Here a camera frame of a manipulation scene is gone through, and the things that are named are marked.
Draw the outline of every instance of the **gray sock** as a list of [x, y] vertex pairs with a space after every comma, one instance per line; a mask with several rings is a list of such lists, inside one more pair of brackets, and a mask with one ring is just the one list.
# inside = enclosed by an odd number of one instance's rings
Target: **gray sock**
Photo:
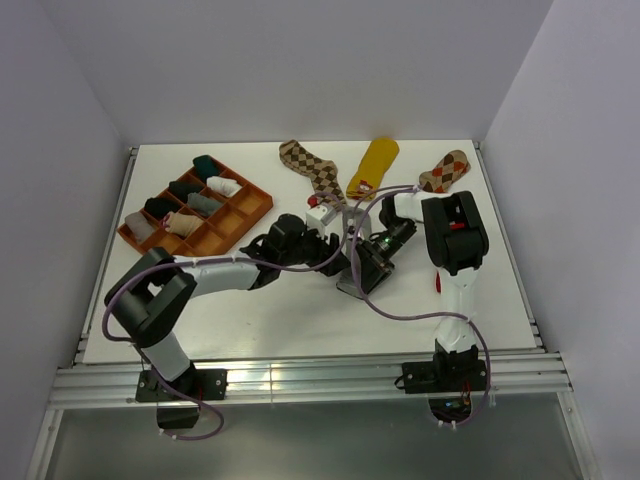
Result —
[[153, 226], [147, 222], [147, 219], [140, 212], [130, 213], [124, 218], [124, 223], [129, 227], [136, 242], [142, 243], [156, 231]]
[[190, 193], [187, 198], [187, 205], [203, 217], [210, 217], [222, 206], [222, 202], [215, 198], [205, 197], [199, 193]]

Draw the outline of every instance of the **table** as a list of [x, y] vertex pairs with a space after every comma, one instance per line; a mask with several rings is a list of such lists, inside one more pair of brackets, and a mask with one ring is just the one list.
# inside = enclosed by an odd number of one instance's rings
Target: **table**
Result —
[[[420, 172], [431, 169], [454, 149], [466, 153], [471, 170], [452, 191], [473, 192], [489, 236], [489, 253], [476, 283], [475, 319], [492, 351], [527, 350], [536, 347], [516, 275], [502, 237], [473, 143], [470, 140], [399, 141], [400, 153], [386, 173], [382, 186], [416, 183]], [[333, 160], [343, 190], [355, 173], [369, 142], [303, 142], [305, 148]], [[279, 143], [198, 145], [144, 145], [138, 151], [126, 197], [124, 217], [161, 192], [169, 181], [189, 169], [191, 160], [209, 154], [273, 196], [274, 207], [234, 247], [246, 245], [266, 232], [282, 213], [304, 218], [306, 199], [312, 193], [309, 180], [285, 168], [278, 159]], [[381, 230], [378, 208], [373, 230]], [[337, 219], [328, 231], [340, 232]], [[138, 360], [126, 344], [107, 341], [100, 329], [103, 299], [111, 286], [140, 258], [140, 254], [116, 235], [106, 263], [92, 313], [84, 363], [125, 363]], [[421, 228], [393, 258], [396, 271], [375, 291], [372, 300], [396, 314], [439, 309], [434, 288], [435, 267], [430, 263]], [[337, 355], [375, 355], [431, 352], [438, 320], [396, 322], [371, 311], [364, 302], [335, 287], [337, 277], [317, 273], [283, 273], [277, 282], [252, 292], [227, 291], [191, 300], [174, 331], [192, 359], [278, 359]], [[115, 319], [112, 333], [124, 331]]]

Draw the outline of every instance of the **gray floor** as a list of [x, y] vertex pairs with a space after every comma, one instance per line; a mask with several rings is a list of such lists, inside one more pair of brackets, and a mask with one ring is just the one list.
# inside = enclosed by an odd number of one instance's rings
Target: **gray floor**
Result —
[[228, 426], [201, 442], [159, 437], [153, 409], [66, 412], [47, 478], [580, 478], [555, 395], [498, 397], [457, 432], [416, 399], [224, 411]]

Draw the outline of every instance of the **white wall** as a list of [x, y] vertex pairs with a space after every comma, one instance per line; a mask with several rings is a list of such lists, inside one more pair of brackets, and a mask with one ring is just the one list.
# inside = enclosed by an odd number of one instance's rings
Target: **white wall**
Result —
[[638, 478], [640, 2], [555, 0], [486, 161], [606, 478]]
[[0, 465], [18, 479], [77, 346], [125, 150], [33, 0], [0, 4], [0, 65]]
[[41, 0], [131, 143], [484, 138], [551, 0]]

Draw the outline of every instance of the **wooden organizer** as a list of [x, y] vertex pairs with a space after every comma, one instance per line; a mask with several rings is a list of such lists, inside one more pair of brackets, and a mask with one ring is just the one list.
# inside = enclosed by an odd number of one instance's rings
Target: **wooden organizer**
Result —
[[202, 187], [200, 195], [215, 198], [223, 202], [222, 207], [210, 217], [203, 217], [189, 208], [184, 202], [176, 198], [168, 187], [158, 195], [158, 198], [166, 198], [181, 206], [178, 213], [196, 215], [205, 222], [191, 235], [182, 238], [173, 233], [166, 232], [160, 222], [147, 213], [144, 208], [140, 210], [147, 221], [156, 231], [142, 243], [137, 243], [133, 233], [126, 224], [118, 227], [118, 233], [124, 240], [140, 253], [147, 252], [153, 247], [164, 247], [172, 255], [185, 255], [189, 257], [221, 255], [227, 253], [258, 220], [260, 220], [273, 207], [271, 195], [265, 193], [254, 184], [248, 182], [236, 172], [226, 167], [214, 158], [211, 161], [220, 170], [220, 177], [233, 178], [242, 186], [233, 197], [223, 197], [219, 193], [208, 188], [196, 174], [196, 169], [191, 168], [177, 180]]

